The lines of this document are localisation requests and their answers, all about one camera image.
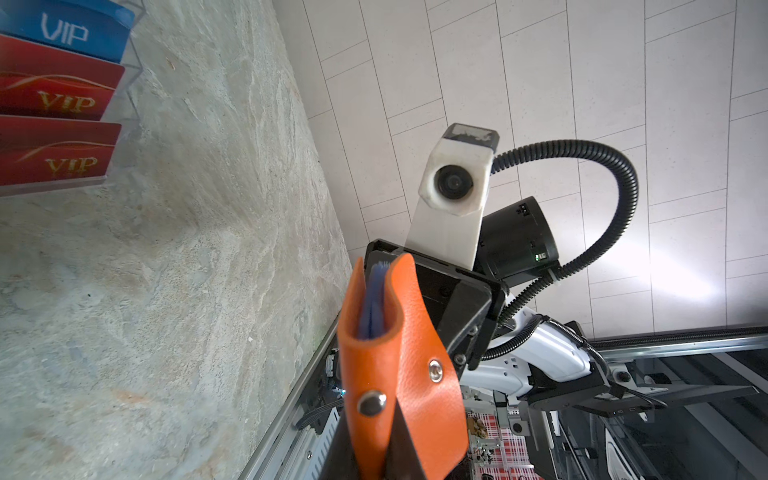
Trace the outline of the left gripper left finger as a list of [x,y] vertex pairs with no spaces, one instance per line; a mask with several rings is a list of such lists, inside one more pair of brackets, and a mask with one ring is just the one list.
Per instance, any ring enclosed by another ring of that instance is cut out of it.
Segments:
[[328,449],[320,480],[359,480],[360,472],[345,415],[341,415]]

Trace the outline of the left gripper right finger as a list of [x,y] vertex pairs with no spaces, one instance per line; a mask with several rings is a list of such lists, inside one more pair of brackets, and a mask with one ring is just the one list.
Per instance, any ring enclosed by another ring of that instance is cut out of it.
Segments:
[[395,406],[384,479],[426,480],[399,403]]

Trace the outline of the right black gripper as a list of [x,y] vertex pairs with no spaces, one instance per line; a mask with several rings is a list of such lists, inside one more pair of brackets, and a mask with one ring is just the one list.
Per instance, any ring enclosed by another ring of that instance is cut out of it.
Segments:
[[376,263],[392,262],[405,253],[414,259],[427,313],[453,365],[460,371],[477,369],[506,300],[501,283],[381,239],[366,248],[365,272]]

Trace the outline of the orange leather card holder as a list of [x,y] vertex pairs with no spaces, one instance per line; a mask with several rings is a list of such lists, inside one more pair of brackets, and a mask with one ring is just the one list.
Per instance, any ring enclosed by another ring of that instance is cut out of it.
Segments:
[[468,450],[465,410],[410,254],[369,275],[356,264],[337,338],[344,413],[361,478],[384,479],[397,403],[426,479],[446,478]]

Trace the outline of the clear acrylic card display stand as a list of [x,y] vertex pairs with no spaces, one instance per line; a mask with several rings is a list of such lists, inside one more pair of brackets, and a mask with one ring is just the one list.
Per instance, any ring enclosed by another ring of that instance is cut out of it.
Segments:
[[103,184],[139,123],[141,1],[1,4],[1,194]]

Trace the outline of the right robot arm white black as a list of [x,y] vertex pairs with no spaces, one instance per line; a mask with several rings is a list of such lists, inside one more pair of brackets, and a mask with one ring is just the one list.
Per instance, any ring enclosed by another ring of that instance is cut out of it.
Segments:
[[[353,426],[380,425],[399,417],[424,429],[432,413],[439,426],[460,427],[464,407],[460,368],[453,362],[471,330],[493,323],[504,290],[472,268],[485,203],[434,196],[417,208],[417,238],[435,250],[432,270],[453,282],[446,332],[439,334],[422,299],[416,263],[409,253],[357,260],[339,327],[347,417]],[[489,382],[539,411],[576,406],[605,417],[653,407],[676,408],[754,393],[747,385],[666,385],[610,400],[611,378],[588,354],[582,339],[546,318],[530,315],[515,326],[513,348],[491,364]]]

